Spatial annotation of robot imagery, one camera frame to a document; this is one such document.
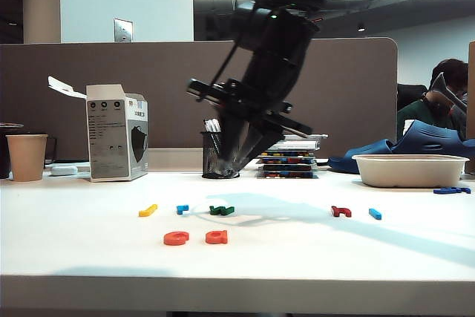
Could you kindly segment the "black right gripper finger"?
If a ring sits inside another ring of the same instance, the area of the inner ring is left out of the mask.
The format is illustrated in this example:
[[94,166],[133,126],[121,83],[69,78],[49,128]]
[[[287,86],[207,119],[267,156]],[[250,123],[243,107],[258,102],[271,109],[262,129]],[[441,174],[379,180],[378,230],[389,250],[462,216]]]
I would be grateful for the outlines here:
[[282,140],[283,129],[280,126],[270,127],[250,125],[243,145],[239,149],[235,159],[235,169],[243,169],[251,159]]
[[229,112],[220,115],[220,170],[222,174],[238,174],[240,139],[247,121]]

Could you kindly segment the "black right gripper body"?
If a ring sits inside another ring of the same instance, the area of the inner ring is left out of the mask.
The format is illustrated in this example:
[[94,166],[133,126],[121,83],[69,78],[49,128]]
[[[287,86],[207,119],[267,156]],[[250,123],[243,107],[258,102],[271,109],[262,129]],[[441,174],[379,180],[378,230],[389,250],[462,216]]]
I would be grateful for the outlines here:
[[299,137],[312,133],[312,128],[289,118],[293,105],[285,100],[265,101],[263,94],[245,85],[214,86],[214,105],[225,137],[237,138],[244,126],[258,130],[263,136],[270,132],[288,131]]

